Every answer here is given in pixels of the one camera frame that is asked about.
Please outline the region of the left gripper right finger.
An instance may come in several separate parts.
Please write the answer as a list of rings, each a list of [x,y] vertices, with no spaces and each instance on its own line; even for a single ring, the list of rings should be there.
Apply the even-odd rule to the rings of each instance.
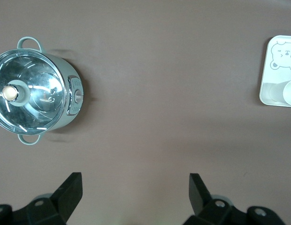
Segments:
[[[189,176],[189,199],[194,214],[182,225],[230,225],[231,205],[212,197],[198,173]]]

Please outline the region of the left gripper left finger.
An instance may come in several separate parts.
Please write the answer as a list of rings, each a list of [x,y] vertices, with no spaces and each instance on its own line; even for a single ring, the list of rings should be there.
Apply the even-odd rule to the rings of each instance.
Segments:
[[[73,172],[50,197],[30,203],[30,225],[67,225],[82,196],[82,174]]]

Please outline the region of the white plastic cup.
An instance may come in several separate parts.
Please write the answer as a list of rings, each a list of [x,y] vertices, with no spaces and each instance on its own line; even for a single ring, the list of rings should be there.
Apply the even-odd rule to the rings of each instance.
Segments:
[[[288,81],[283,88],[283,99],[287,104],[291,105],[291,81]]]

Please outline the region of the white bear print tray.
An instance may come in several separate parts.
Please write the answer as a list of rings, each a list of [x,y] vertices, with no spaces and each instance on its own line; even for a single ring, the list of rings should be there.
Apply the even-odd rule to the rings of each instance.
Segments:
[[[291,107],[283,99],[283,88],[291,81],[291,36],[270,39],[262,72],[259,98],[265,105]]]

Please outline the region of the glass pot lid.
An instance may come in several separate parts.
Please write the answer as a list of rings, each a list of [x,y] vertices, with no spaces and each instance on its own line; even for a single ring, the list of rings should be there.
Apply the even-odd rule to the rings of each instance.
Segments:
[[[40,52],[14,49],[0,55],[0,125],[37,135],[58,121],[65,85],[55,64]]]

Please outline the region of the grey-green electric cooking pot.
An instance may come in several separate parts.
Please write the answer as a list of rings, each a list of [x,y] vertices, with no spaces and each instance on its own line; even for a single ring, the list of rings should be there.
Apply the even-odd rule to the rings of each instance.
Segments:
[[[26,145],[34,145],[49,131],[56,130],[68,125],[78,115],[84,98],[84,89],[80,76],[77,71],[64,59],[46,53],[42,44],[33,37],[21,38],[15,49],[34,50],[42,53],[49,58],[58,68],[63,83],[65,85],[65,105],[58,121],[49,130],[37,135],[20,135],[17,134],[21,143]]]

